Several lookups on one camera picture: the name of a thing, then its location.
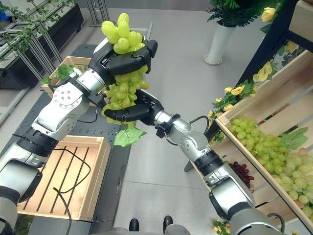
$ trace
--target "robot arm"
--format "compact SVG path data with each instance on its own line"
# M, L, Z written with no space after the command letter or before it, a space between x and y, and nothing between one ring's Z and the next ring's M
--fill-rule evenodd
M5 226L14 228L17 203L31 197L41 180L38 168L86 112L89 103L101 109L106 105L105 94L99 91L114 83L115 75L138 70L143 65L148 65L147 73L150 71L157 43L151 40L145 41L145 45L136 52L117 55L105 39L96 48L88 70L83 74L77 71L69 82L58 87L51 102L42 109L23 138L0 158L0 232ZM232 234L280 234L270 220L254 208L248 188L228 165L222 163L204 134L193 130L180 115L165 112L160 102L147 92L138 90L136 95L135 106L106 110L106 116L154 125L160 138L170 138L177 144L212 188L210 200L218 215L231 221Z

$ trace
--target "black cable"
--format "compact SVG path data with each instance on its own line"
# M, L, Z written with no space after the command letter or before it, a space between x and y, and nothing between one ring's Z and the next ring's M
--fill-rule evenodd
M79 159L82 163L84 163L88 168L89 168L89 171L88 173L84 176L83 179L81 179L81 181L79 181L77 184L75 184L73 187L71 187L69 190L67 191L60 191L60 193L67 193L69 191L71 191L72 189L74 189L76 186L78 186L84 179L87 178L87 176L89 175L89 173L91 172L91 167L88 165L88 163L86 163L83 159L77 157L74 153L72 153L71 151L69 151L68 149L66 148L55 148L54 150L65 150L67 152L69 152L70 154L72 154L74 157L76 157L77 159Z
M67 232L65 233L65 235L68 235L69 233L69 230L70 230L70 227L72 225L72 216L70 215L70 212L69 212L69 209L68 209L68 206L67 206L67 202L65 201L64 197L62 196L62 193L60 191L58 191L56 188L53 188L57 193L58 195L60 196L64 206L65 206L65 210L67 211L67 215L68 215L68 219L69 219L69 222L68 222L68 227L67 227Z
M281 227L280 231L284 234L285 233L285 222L284 222L284 219L282 218L282 216L280 214L277 214L277 213L270 213L270 214L268 214L268 218L270 218L272 216L276 216L277 218L279 218L280 223L282 224L282 227Z
M196 119L193 119L192 121L190 121L189 123L192 124L196 121L198 121L199 119L201 118L205 118L206 119L206 128L205 128L205 131L204 131L204 134L209 130L209 125L210 125L210 120L207 116L200 116L200 117L197 117Z
M81 120L77 120L79 122L83 122L83 123L93 123L93 122L96 122L98 119L98 108L96 108L96 117L93 121L81 121Z

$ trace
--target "empty wooden crate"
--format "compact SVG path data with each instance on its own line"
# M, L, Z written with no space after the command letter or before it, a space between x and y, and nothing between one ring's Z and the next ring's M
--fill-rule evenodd
M67 191L87 174L88 176L73 190L62 194L72 219L91 220L94 214L102 179L107 166L111 147L103 137L66 136L59 142L46 164L40 169L43 177L34 195L23 203L18 203L18 213L56 218L68 218L65 206L53 190Z
M286 221L298 217L313 231L313 223L281 188L256 158L229 131L230 122L247 116L261 123L258 129L265 134L280 135L288 130L308 127L309 139L302 147L313 147L313 54L305 51L264 82L255 97L247 97L234 108L217 118L216 122L228 140L214 149L229 162L246 163L252 169L255 199L265 213L280 213Z

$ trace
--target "person's foot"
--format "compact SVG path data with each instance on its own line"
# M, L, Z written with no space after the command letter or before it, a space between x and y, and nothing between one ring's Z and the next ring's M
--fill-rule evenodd
M129 223L129 231L130 232L138 232L139 231L139 221L137 219L132 219Z
M167 215L165 216L164 221L163 221L163 233L164 234L165 234L166 227L169 226L170 224L173 224L173 219L171 216Z

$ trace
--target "white vase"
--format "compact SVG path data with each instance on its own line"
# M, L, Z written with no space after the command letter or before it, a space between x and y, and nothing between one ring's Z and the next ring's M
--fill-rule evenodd
M223 26L222 24L222 21L217 21L211 49L203 58L209 65L219 65L222 62L225 48L236 28L236 26Z

